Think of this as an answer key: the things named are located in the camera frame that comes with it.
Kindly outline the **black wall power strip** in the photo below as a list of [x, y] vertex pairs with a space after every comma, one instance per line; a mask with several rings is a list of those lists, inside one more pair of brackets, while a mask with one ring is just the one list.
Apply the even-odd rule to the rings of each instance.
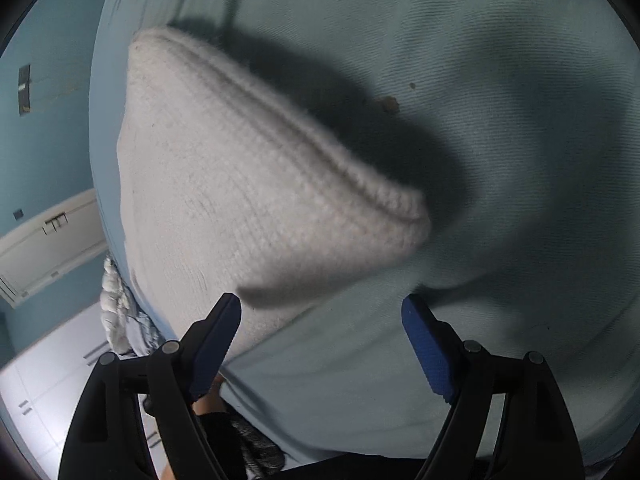
[[17, 81], [18, 114], [30, 112], [30, 65], [24, 65], [18, 71]]

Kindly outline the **white and blue knit sweater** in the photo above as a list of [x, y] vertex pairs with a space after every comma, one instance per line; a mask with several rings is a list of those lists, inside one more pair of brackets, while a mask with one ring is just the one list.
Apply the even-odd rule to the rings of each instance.
[[431, 231], [418, 190], [169, 27], [130, 44], [117, 161], [132, 287], [177, 335], [238, 296], [230, 356], [411, 256]]

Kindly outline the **white braided pillow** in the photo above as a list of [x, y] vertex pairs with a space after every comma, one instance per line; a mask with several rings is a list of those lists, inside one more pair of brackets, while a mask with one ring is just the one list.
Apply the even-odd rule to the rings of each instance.
[[102, 290], [100, 293], [101, 323], [110, 348], [120, 356], [129, 356], [134, 349], [127, 337], [129, 300], [117, 266], [110, 255], [103, 263]]

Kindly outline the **teal bed sheet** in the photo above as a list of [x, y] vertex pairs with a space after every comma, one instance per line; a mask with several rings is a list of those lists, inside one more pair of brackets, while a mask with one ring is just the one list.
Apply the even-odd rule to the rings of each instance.
[[606, 0], [105, 0], [90, 158], [125, 261], [116, 142], [128, 48], [216, 44], [384, 176], [430, 238], [228, 365], [226, 395], [300, 460], [422, 458], [447, 413], [401, 327], [415, 288], [461, 336], [550, 362], [587, 464], [639, 421], [639, 50]]

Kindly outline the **grey patterned blanket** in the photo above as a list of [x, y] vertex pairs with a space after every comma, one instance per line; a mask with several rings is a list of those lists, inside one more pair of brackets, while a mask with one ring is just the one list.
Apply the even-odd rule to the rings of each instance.
[[125, 311], [125, 330], [128, 344], [136, 356], [149, 356], [159, 349], [166, 339], [134, 299], [128, 287], [122, 293]]

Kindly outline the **white door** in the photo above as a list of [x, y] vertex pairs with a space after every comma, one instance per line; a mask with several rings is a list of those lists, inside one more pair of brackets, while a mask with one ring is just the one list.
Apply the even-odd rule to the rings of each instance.
[[96, 191], [89, 188], [1, 239], [1, 297], [15, 309], [107, 250]]

